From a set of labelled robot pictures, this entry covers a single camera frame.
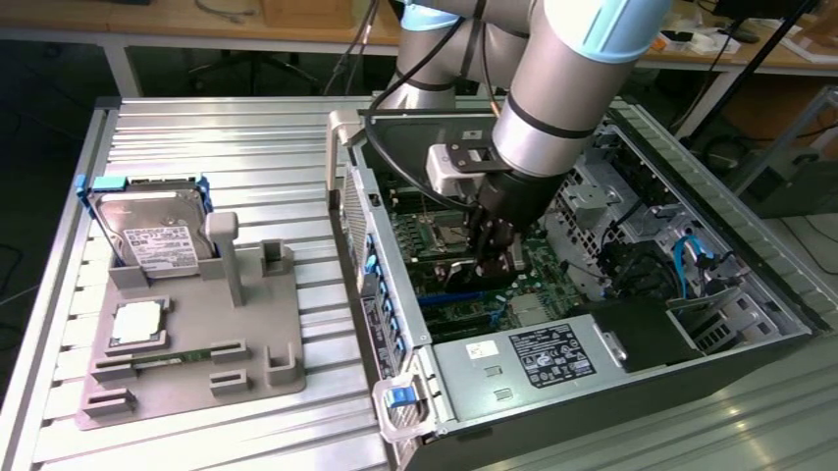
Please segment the hard drive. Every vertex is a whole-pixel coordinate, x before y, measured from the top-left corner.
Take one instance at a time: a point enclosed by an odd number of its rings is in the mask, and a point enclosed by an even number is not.
[[[198,261],[215,257],[203,230],[212,210],[203,178],[99,177],[83,193],[120,265],[170,278],[195,275]]]

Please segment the warning label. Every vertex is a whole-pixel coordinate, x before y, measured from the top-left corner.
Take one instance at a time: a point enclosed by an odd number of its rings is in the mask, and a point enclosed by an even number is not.
[[[537,388],[558,385],[595,373],[571,326],[539,329],[510,336],[530,383]]]
[[[198,255],[187,226],[126,229],[136,261],[146,271],[198,266]]]

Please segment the motherboard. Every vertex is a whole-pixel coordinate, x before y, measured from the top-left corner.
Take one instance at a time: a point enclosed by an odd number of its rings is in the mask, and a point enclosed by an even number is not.
[[[463,216],[411,189],[390,187],[387,210],[434,343],[567,317],[587,300],[543,236],[523,242],[526,270],[509,287],[446,292],[439,267],[469,258]]]

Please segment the cardboard box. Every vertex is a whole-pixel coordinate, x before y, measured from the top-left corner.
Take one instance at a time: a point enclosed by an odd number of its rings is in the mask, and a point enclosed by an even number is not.
[[[269,26],[349,28],[353,0],[262,0],[262,14]]]

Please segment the grey parts holder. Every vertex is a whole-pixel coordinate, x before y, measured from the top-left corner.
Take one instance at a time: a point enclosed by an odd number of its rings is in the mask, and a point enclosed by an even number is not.
[[[206,230],[221,257],[200,275],[150,281],[138,267],[110,269],[83,430],[306,387],[294,252],[282,240],[235,249],[234,213],[210,214]]]

